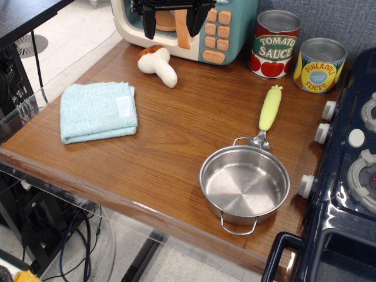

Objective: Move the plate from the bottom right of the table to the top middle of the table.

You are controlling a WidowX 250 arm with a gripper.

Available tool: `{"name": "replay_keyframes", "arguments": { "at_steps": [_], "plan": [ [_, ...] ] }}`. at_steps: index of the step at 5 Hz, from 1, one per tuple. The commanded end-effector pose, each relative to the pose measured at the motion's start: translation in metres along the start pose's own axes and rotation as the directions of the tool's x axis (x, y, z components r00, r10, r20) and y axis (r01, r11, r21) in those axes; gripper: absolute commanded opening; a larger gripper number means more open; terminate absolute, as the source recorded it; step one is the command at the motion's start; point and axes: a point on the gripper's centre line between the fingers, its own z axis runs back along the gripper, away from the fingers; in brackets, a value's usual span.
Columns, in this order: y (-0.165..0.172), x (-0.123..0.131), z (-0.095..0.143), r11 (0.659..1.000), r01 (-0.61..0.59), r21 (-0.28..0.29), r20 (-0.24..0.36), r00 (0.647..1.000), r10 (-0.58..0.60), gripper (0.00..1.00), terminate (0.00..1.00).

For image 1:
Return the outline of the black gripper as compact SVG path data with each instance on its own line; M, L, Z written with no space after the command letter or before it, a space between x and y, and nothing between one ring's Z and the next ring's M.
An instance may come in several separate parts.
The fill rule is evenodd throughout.
M204 0L131 0L132 12L142 14L142 24L145 37L153 40L156 29L156 11L174 11L187 9L186 25L189 35L193 38L201 30L209 8L214 8L216 1Z

